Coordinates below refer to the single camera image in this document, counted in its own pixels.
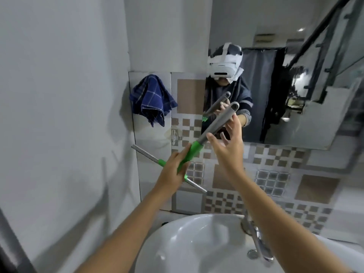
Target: white ceramic sink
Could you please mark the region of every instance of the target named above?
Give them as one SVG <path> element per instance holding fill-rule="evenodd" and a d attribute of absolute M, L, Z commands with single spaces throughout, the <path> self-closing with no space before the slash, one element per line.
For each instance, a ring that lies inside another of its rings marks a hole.
<path fill-rule="evenodd" d="M 364 273 L 364 255 L 317 236 L 345 263 Z M 172 221 L 154 232 L 144 243 L 135 273 L 284 272 L 275 260 L 270 268 L 248 258 L 255 249 L 253 239 L 231 214 L 200 214 Z"/>

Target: blue plaid cloth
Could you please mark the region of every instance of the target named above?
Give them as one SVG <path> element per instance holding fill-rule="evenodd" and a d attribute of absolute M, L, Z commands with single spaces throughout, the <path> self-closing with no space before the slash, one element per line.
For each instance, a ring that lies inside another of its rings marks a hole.
<path fill-rule="evenodd" d="M 148 75 L 135 86 L 130 93 L 131 111 L 148 119 L 154 127 L 158 122 L 164 127 L 166 116 L 177 103 L 168 93 L 162 81 L 156 75 Z"/>

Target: chrome faucet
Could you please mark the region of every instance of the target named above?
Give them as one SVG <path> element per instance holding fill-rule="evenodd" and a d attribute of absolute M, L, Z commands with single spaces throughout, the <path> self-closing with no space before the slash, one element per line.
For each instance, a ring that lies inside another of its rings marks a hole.
<path fill-rule="evenodd" d="M 254 221 L 249 221 L 248 217 L 248 210 L 246 209 L 243 218 L 241 219 L 241 227 L 247 235 L 252 236 L 257 249 L 258 258 L 263 262 L 265 267 L 271 267 L 274 262 L 273 254 L 270 248 L 264 243 L 262 233 L 254 224 Z"/>

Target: white headset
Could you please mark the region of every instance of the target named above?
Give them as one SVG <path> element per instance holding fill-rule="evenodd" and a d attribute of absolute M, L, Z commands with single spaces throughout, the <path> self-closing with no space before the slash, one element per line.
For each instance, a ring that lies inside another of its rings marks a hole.
<path fill-rule="evenodd" d="M 221 55 L 208 58 L 207 71 L 216 80 L 226 78 L 229 83 L 232 83 L 238 80 L 244 70 L 240 67 L 241 60 L 243 59 L 241 47 L 237 46 L 241 54 L 228 54 L 227 50 L 230 44 L 230 42 L 224 44 Z"/>

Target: sink drain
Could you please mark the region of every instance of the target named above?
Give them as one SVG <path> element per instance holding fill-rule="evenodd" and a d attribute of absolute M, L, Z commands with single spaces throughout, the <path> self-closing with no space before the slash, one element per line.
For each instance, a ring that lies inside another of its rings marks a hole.
<path fill-rule="evenodd" d="M 255 249 L 250 249 L 247 254 L 248 258 L 251 260 L 256 260 L 258 258 L 258 251 Z"/>

